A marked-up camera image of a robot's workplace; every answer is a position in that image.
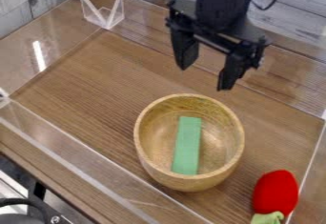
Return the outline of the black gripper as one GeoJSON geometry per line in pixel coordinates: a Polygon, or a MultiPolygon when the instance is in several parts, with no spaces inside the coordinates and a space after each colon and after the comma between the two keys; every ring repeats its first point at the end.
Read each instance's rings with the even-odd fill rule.
{"type": "Polygon", "coordinates": [[[248,20],[250,5],[259,10],[271,8],[254,0],[170,0],[167,3],[166,25],[179,68],[184,71],[195,63],[202,43],[227,55],[218,76],[219,91],[230,90],[246,70],[259,66],[270,44],[263,31],[248,20]]]}

